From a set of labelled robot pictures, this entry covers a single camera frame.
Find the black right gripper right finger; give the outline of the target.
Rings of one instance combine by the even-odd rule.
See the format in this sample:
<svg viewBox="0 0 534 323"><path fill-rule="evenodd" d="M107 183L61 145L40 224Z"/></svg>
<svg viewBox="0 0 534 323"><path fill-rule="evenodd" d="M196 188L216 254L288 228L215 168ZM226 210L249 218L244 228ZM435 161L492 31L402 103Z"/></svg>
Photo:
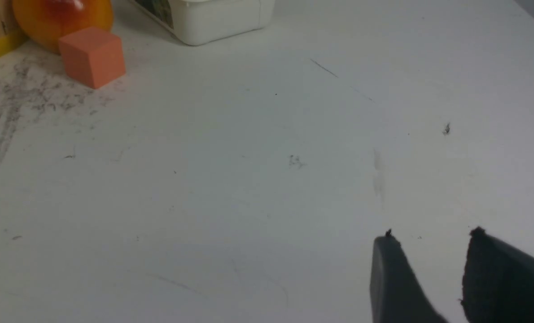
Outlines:
<svg viewBox="0 0 534 323"><path fill-rule="evenodd" d="M534 323L534 257L473 229L460 304L470 323Z"/></svg>

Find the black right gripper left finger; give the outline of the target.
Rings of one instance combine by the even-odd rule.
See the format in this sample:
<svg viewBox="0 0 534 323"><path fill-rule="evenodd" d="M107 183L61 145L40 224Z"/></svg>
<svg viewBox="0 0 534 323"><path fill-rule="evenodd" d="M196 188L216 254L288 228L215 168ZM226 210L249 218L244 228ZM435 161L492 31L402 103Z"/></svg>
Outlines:
<svg viewBox="0 0 534 323"><path fill-rule="evenodd" d="M369 294L374 323L447 322L429 302L390 229L373 242Z"/></svg>

